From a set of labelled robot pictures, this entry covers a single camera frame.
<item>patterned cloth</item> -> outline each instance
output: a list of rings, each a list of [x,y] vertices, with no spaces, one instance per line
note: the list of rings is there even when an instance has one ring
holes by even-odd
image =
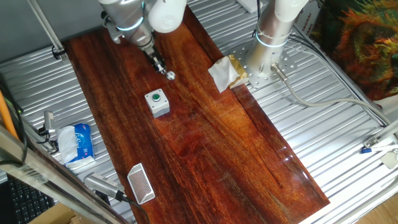
[[[398,0],[326,0],[312,38],[371,100],[398,94]]]

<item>metal pole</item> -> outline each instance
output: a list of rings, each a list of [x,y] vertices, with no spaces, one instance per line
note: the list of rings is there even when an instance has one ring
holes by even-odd
[[[33,145],[34,151],[27,148],[27,157],[22,167],[3,165],[1,169],[95,223],[127,223],[120,214],[116,213],[44,149],[35,143]],[[0,126],[1,159],[21,161],[23,151],[23,144]]]
[[[44,12],[42,11],[42,9],[40,8],[39,4],[37,3],[37,0],[27,0],[27,2],[29,3],[30,7],[32,8],[33,12],[35,13],[37,19],[39,20],[39,22],[41,23],[44,31],[47,33],[48,37],[51,40],[51,43],[54,45],[55,50],[57,52],[61,52],[64,51],[64,48],[60,42],[60,39],[57,37],[57,35],[55,34],[54,30],[52,29],[49,21],[47,20]],[[64,56],[62,57],[62,60],[67,59],[67,55],[63,54]]]

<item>gray cable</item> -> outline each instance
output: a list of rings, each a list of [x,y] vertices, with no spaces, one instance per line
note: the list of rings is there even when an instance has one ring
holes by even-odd
[[[297,96],[296,92],[294,92],[294,90],[288,80],[285,81],[285,84],[286,84],[287,88],[289,89],[289,91],[291,92],[291,94],[294,96],[294,98],[296,98],[297,101],[299,101],[301,104],[303,104],[305,106],[310,106],[310,107],[328,106],[333,103],[340,103],[340,102],[357,103],[359,105],[369,108],[376,115],[378,115],[387,125],[391,124],[391,122],[388,120],[388,118],[382,112],[380,112],[377,108],[373,107],[369,103],[365,103],[361,100],[356,100],[356,99],[351,99],[351,98],[335,99],[335,100],[325,101],[325,102],[321,102],[321,103],[310,103],[310,102],[307,102],[307,101],[301,99],[299,96]]]

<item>wood grain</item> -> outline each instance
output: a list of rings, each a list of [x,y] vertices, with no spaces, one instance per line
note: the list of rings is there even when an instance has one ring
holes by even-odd
[[[398,194],[395,194],[376,208],[372,209],[356,224],[397,224],[398,223]]]
[[[298,223],[329,203],[245,86],[218,93],[207,69],[222,54],[189,8],[156,46],[176,80],[104,29],[67,42],[129,197],[127,173],[140,162],[146,170],[156,194],[142,206],[151,223]],[[158,88],[171,111],[154,119],[144,95]]]

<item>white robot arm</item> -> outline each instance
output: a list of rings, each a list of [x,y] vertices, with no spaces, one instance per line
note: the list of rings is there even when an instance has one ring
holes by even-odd
[[[136,44],[148,56],[157,72],[166,73],[164,59],[155,47],[152,28],[157,32],[174,31],[182,22],[187,0],[98,0],[113,41],[120,37]]]
[[[275,15],[282,22],[293,21],[308,0],[276,0]]]
[[[160,33],[174,31],[182,22],[187,0],[157,0],[148,14],[149,24]]]
[[[282,61],[282,52],[295,18],[307,2],[270,0],[257,24],[256,39],[244,59],[250,73],[256,77],[270,75],[271,65]]]

